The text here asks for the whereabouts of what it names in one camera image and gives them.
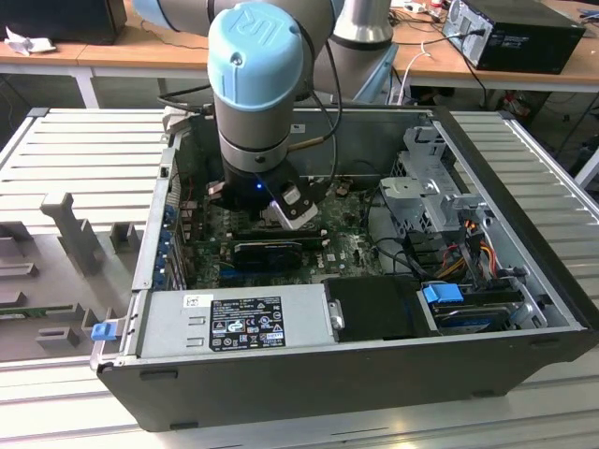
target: power supply label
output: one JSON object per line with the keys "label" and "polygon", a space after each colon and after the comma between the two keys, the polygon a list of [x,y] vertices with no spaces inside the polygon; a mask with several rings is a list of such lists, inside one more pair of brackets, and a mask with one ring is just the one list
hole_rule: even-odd
{"label": "power supply label", "polygon": [[281,297],[214,300],[210,327],[215,352],[285,346]]}

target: blue latch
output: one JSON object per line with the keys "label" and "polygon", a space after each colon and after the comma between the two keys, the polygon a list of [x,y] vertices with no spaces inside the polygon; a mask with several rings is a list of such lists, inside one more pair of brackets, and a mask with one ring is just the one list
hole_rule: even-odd
{"label": "blue latch", "polygon": [[175,208],[173,208],[171,205],[167,204],[165,206],[165,214],[164,214],[164,222],[167,225],[170,225],[174,220],[175,220],[175,216],[176,216],[177,212],[175,210]]}
{"label": "blue latch", "polygon": [[429,304],[436,302],[463,302],[464,296],[456,283],[432,283],[422,290]]}
{"label": "blue latch", "polygon": [[93,341],[116,340],[116,323],[98,323],[92,328]]}

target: wooden desk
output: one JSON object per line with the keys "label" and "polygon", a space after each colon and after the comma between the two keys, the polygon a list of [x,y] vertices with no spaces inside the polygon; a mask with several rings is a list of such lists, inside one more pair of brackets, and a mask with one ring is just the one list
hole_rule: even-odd
{"label": "wooden desk", "polygon": [[[590,8],[578,2],[560,2],[547,0],[545,3],[559,11],[577,18],[578,7]],[[412,23],[412,27],[403,23],[396,27],[394,41],[415,42],[434,40],[442,35],[431,32],[427,24]],[[592,28],[599,35],[599,28]],[[438,87],[474,87],[479,88],[463,58],[447,41],[426,46],[432,55],[418,58],[410,69],[412,84]],[[419,46],[400,46],[395,58],[395,67],[400,73],[412,58],[420,53]],[[599,37],[583,37],[570,57],[562,74],[539,75],[515,72],[476,71],[476,75],[490,89],[521,89],[530,91],[593,92],[599,91]]]}
{"label": "wooden desk", "polygon": [[142,26],[131,1],[124,0],[124,4],[127,23],[115,45],[88,45],[78,57],[79,65],[206,70],[208,38],[176,33],[149,22]]}
{"label": "wooden desk", "polygon": [[[577,2],[546,1],[574,18],[578,16],[577,7],[585,7]],[[93,77],[207,78],[208,51],[205,48],[208,42],[205,37],[175,33],[147,22],[142,29],[141,17],[133,10],[131,0],[124,2],[128,21],[115,45],[62,44],[55,53],[28,58],[0,46],[0,72],[70,75],[76,79],[87,108],[98,107]],[[394,40],[419,43],[441,36],[427,24],[412,25],[398,26]],[[427,50],[432,57],[419,58],[410,70],[412,84],[479,88],[450,43],[430,44]],[[400,46],[394,65],[401,74],[419,51],[419,46]],[[599,91],[599,38],[583,38],[561,75],[485,71],[477,72],[477,75],[489,89],[596,93]]]}

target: blue tab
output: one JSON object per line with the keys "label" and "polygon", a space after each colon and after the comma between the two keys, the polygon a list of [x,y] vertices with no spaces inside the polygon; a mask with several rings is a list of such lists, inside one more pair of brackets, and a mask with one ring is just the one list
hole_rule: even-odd
{"label": "blue tab", "polygon": [[464,296],[456,283],[432,283],[422,290],[424,298],[429,304],[434,302],[463,302]]}
{"label": "blue tab", "polygon": [[92,328],[93,341],[116,340],[116,323],[98,323]]}

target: red wire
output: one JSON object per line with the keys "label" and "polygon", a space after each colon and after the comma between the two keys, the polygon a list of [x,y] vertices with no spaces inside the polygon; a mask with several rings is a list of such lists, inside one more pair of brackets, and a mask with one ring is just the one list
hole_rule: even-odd
{"label": "red wire", "polygon": [[449,254],[449,252],[451,250],[455,250],[456,248],[458,248],[458,245],[448,246],[446,251],[443,253],[443,265],[442,265],[443,268],[445,268],[446,264],[447,264],[447,255]]}

